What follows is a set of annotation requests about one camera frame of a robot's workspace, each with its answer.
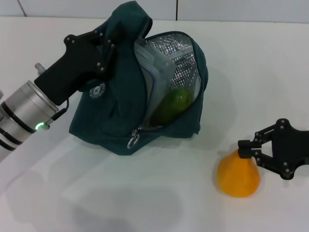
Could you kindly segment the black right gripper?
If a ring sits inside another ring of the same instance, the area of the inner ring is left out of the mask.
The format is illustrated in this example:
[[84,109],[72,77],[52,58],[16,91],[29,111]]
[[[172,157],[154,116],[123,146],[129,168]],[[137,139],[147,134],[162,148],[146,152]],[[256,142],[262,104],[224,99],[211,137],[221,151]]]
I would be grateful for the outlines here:
[[[265,155],[262,145],[271,141],[272,157]],[[275,125],[254,134],[252,141],[239,140],[241,159],[255,158],[256,165],[277,173],[284,180],[291,180],[297,168],[309,164],[309,132],[293,128],[289,120],[278,119]]]

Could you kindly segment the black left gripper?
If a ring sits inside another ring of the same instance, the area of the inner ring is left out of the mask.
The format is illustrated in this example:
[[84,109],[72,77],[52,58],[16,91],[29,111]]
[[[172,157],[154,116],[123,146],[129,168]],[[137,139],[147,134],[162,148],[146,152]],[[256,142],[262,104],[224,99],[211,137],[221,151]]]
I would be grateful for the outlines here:
[[34,84],[59,106],[92,80],[106,81],[116,59],[116,45],[103,32],[92,31],[64,39],[65,54],[34,80]]

